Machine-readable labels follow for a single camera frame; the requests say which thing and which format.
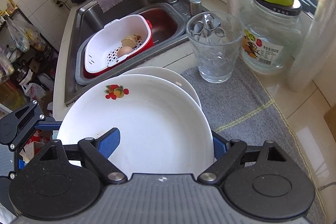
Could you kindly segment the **white stained plate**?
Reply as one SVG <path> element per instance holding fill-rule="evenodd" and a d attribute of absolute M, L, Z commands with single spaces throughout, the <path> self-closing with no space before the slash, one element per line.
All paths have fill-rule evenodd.
<path fill-rule="evenodd" d="M 199 176 L 214 162 L 209 123 L 193 98 L 167 80 L 124 75 L 86 91 L 65 115 L 58 132 L 63 144 L 120 130 L 109 160 L 124 174 Z"/>

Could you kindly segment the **right plastic wrap roll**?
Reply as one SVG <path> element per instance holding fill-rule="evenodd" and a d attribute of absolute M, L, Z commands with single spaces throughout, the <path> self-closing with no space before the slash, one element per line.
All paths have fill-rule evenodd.
<path fill-rule="evenodd" d="M 335 0 L 319 0 L 314 19 L 288 74 L 288 86 L 302 92 L 335 48 Z"/>

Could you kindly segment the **clear glass mug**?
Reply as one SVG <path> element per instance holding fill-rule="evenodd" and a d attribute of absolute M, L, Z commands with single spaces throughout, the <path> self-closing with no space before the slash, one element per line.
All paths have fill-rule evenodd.
<path fill-rule="evenodd" d="M 226 82 L 242 47 L 243 23 L 226 12 L 206 11 L 189 19 L 186 33 L 201 77 L 213 84 Z"/>

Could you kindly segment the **stainless steel sink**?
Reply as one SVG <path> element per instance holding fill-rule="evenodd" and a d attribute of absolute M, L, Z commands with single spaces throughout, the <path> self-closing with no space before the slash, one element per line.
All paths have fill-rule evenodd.
<path fill-rule="evenodd" d="M 64 103 L 187 41 L 190 0 L 124 0 L 107 12 L 98 1 L 76 12 L 68 51 Z"/>

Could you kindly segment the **grey blue checked towel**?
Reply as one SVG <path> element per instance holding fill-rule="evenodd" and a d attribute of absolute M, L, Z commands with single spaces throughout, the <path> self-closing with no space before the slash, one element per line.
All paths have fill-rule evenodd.
<path fill-rule="evenodd" d="M 232 76 L 224 83 L 208 83 L 197 67 L 186 69 L 182 76 L 195 89 L 213 131 L 248 145 L 273 140 L 312 177 L 298 138 L 273 97 L 242 59 L 237 59 Z"/>

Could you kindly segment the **soap dispenser pump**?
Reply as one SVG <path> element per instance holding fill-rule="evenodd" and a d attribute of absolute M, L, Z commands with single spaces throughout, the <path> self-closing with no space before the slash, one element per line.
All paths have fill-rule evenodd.
<path fill-rule="evenodd" d="M 195 16 L 202 13 L 202 3 L 200 0 L 189 0 L 190 15 Z"/>

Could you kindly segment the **white colander basket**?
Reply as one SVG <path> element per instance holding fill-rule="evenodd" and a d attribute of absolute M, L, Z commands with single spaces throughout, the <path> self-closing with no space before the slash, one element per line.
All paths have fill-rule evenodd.
<path fill-rule="evenodd" d="M 141 15 L 128 15 L 104 26 L 88 40 L 85 70 L 100 75 L 153 46 L 150 21 Z"/>

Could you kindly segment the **red basin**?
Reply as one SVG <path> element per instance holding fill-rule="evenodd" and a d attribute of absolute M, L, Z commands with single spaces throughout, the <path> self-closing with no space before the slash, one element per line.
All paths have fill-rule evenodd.
<path fill-rule="evenodd" d="M 102 30 L 106 24 L 116 19 L 121 19 L 124 16 L 135 14 L 143 16 L 145 19 L 149 20 L 151 25 L 153 26 L 153 46 L 168 42 L 169 40 L 175 39 L 179 35 L 183 34 L 183 21 L 179 18 L 179 15 L 176 14 L 167 5 L 151 6 L 149 8 L 140 9 L 131 14 L 116 10 L 111 10 L 103 13 L 100 7 L 98 5 L 95 5 L 83 15 L 81 29 L 83 31 L 89 31 L 91 34 L 88 35 L 86 38 L 82 36 L 83 43 L 77 53 L 76 69 L 78 70 L 78 77 L 81 77 L 84 80 L 89 80 L 99 76 L 92 75 L 85 70 L 84 55 L 88 40 L 92 38 L 94 34 Z"/>

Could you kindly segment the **glass jar green lid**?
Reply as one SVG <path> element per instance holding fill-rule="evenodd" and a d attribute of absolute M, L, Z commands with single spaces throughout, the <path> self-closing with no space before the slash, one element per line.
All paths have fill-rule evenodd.
<path fill-rule="evenodd" d="M 273 75 L 285 68 L 302 43 L 299 0 L 250 0 L 240 9 L 241 54 L 253 70 Z"/>

